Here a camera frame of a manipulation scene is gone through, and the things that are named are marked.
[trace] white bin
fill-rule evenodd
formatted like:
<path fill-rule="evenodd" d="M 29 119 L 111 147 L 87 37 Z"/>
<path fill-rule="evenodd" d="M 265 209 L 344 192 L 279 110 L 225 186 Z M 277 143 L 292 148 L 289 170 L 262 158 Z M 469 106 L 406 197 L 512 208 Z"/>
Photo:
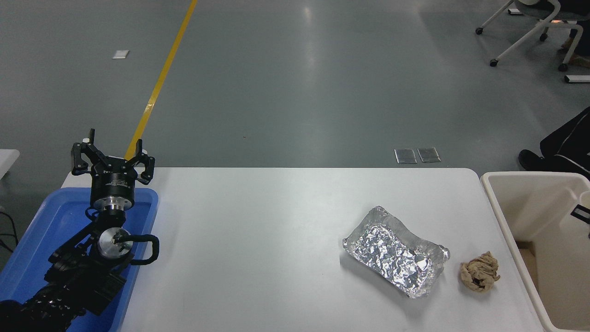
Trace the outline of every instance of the white bin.
<path fill-rule="evenodd" d="M 590 331 L 590 226 L 570 216 L 589 181 L 572 173 L 490 172 L 481 182 L 545 330 Z M 535 246 L 538 292 L 516 241 Z"/>

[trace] yellow floor line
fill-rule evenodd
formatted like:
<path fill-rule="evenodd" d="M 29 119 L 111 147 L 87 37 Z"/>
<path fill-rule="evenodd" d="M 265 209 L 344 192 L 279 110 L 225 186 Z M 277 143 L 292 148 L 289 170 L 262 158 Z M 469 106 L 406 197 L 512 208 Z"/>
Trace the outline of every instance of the yellow floor line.
<path fill-rule="evenodd" d="M 125 153 L 125 159 L 129 160 L 133 158 L 135 155 L 135 143 L 139 138 L 142 137 L 143 131 L 146 129 L 146 125 L 148 124 L 149 116 L 152 114 L 153 106 L 156 104 L 156 100 L 158 99 L 158 95 L 160 94 L 160 90 L 162 89 L 162 85 L 164 85 L 164 81 L 166 80 L 166 76 L 168 75 L 168 70 L 170 70 L 170 66 L 174 61 L 174 56 L 176 55 L 176 51 L 178 50 L 178 46 L 181 43 L 182 36 L 186 30 L 186 26 L 188 22 L 191 20 L 192 12 L 195 10 L 197 0 L 192 0 L 191 5 L 189 6 L 188 10 L 186 11 L 186 15 L 184 20 L 182 20 L 181 28 L 178 30 L 176 35 L 176 39 L 174 39 L 174 44 L 172 44 L 172 48 L 170 49 L 170 53 L 168 53 L 168 58 L 166 58 L 166 62 L 164 63 L 164 67 L 160 72 L 160 76 L 158 77 L 158 81 L 156 82 L 156 86 L 153 87 L 152 95 L 147 102 L 146 109 L 143 111 L 143 115 L 141 120 L 139 120 L 139 124 L 135 129 L 135 134 L 133 134 L 133 138 L 131 139 L 131 143 L 129 143 L 129 147 L 127 148 L 127 153 Z"/>

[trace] crumpled aluminum foil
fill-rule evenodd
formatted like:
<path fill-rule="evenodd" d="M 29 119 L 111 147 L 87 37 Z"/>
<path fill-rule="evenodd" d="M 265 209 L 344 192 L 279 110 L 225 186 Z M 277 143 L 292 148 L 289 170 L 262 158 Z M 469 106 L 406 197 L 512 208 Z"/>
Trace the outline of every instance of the crumpled aluminum foil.
<path fill-rule="evenodd" d="M 342 246 L 410 298 L 430 293 L 451 256 L 447 248 L 414 235 L 381 206 L 366 215 Z"/>

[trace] gray floor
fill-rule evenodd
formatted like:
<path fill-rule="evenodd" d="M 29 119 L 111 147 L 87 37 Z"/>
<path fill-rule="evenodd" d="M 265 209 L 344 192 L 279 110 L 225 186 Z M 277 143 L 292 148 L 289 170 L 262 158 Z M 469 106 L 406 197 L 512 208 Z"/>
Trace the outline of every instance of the gray floor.
<path fill-rule="evenodd" d="M 566 31 L 488 66 L 534 24 L 475 35 L 503 1 L 200 0 L 145 148 L 166 167 L 398 167 L 394 148 L 436 147 L 409 167 L 518 170 L 590 95 L 556 70 Z M 189 3 L 0 2 L 0 148 L 21 151 L 0 205 L 20 236 L 89 128 L 125 153 Z"/>

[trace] metal cylinder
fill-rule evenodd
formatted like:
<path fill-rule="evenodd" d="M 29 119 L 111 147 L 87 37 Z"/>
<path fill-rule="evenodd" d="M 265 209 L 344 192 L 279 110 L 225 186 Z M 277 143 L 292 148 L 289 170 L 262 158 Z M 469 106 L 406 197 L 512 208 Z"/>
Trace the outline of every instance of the metal cylinder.
<path fill-rule="evenodd" d="M 135 204 L 135 179 L 121 173 L 97 173 L 92 178 L 90 204 L 98 211 L 130 209 Z"/>

